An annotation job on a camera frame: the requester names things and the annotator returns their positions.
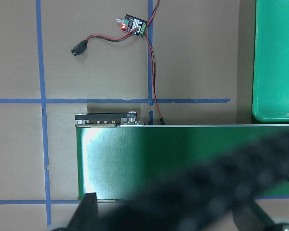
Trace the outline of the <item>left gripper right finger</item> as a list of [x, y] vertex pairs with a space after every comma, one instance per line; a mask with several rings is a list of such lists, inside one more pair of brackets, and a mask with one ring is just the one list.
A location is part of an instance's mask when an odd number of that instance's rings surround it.
[[272, 218], [254, 201], [233, 209], [233, 221], [239, 231], [277, 231]]

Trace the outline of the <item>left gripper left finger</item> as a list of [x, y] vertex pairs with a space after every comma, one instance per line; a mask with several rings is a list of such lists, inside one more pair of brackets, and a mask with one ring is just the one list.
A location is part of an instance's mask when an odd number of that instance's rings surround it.
[[68, 231], [93, 231], [98, 221], [96, 193], [86, 193], [67, 225]]

